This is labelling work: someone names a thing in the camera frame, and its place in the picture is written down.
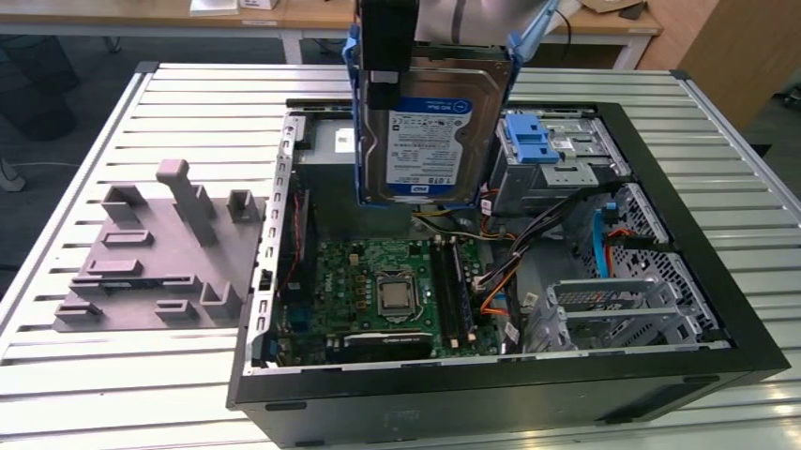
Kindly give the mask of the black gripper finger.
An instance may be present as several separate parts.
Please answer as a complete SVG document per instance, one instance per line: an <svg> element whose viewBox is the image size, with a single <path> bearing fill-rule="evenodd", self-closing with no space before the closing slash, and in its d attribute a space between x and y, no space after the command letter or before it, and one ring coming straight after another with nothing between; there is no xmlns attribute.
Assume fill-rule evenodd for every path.
<svg viewBox="0 0 801 450"><path fill-rule="evenodd" d="M391 110L400 98L402 74L410 70L418 20L416 1L360 2L360 68L367 73L367 105Z"/></svg>

